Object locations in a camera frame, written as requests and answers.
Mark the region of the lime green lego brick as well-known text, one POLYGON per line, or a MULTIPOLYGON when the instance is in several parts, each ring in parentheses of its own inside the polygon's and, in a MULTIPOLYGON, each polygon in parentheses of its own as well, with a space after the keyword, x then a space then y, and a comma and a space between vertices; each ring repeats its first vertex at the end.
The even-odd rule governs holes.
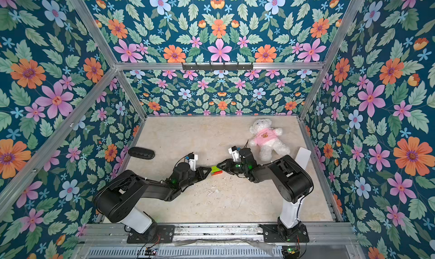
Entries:
POLYGON ((221 171, 221 170, 218 169, 216 166, 212 167, 211 173, 212 173, 212 172, 216 172, 216 171, 221 171))

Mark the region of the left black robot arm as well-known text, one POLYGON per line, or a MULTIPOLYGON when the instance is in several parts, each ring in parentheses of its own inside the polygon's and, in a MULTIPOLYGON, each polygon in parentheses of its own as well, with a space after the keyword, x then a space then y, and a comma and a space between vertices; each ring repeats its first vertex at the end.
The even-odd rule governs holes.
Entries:
POLYGON ((188 187, 206 179, 211 167, 192 170, 188 163, 179 163, 166 180, 156 181, 126 170, 113 179, 94 198, 98 212, 112 223, 122 223, 131 230, 144 234, 155 221, 136 204, 142 198, 171 202, 188 187))

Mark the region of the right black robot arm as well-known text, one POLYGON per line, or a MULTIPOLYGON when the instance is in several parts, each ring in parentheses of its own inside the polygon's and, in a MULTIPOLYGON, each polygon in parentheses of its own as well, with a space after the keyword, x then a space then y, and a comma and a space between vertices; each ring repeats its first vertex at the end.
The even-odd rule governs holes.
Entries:
POLYGON ((309 242, 307 227, 300 220, 300 209, 314 190, 313 180, 306 172, 311 151, 300 148, 296 158, 285 155, 263 165, 256 162, 249 148, 235 149, 232 155, 216 167, 230 175, 244 175, 252 183, 271 180, 283 197, 276 228, 262 226, 265 242, 309 242))

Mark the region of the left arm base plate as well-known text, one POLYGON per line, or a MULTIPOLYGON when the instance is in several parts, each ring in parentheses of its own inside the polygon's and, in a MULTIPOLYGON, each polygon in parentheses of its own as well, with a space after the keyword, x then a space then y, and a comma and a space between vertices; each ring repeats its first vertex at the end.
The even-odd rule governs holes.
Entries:
POLYGON ((175 231, 174 225, 153 224, 144 233, 138 233, 133 229, 130 230, 127 238, 128 244, 155 244, 155 243, 172 243, 175 231))

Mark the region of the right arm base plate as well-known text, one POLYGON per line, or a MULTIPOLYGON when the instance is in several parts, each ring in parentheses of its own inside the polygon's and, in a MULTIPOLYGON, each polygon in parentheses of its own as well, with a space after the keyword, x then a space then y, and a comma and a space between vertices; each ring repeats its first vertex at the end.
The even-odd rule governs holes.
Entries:
POLYGON ((283 224, 260 224, 263 229, 265 243, 308 243, 310 242, 306 225, 299 222, 293 228, 286 228, 283 224))

